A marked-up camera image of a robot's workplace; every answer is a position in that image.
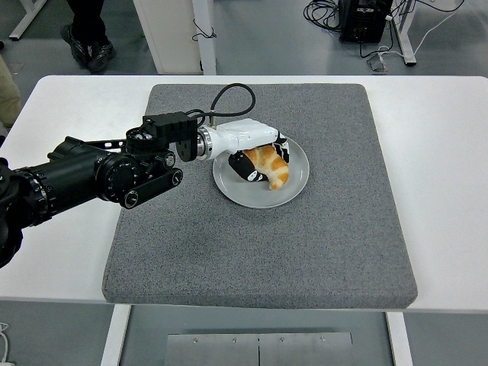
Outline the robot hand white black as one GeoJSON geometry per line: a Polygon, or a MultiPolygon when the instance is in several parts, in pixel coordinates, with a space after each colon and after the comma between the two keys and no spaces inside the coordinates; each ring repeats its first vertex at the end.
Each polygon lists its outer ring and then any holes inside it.
{"type": "Polygon", "coordinates": [[[289,144],[273,127],[246,118],[201,127],[198,131],[199,159],[215,159],[227,153],[230,167],[246,181],[268,181],[278,190],[289,179],[289,144]]]}

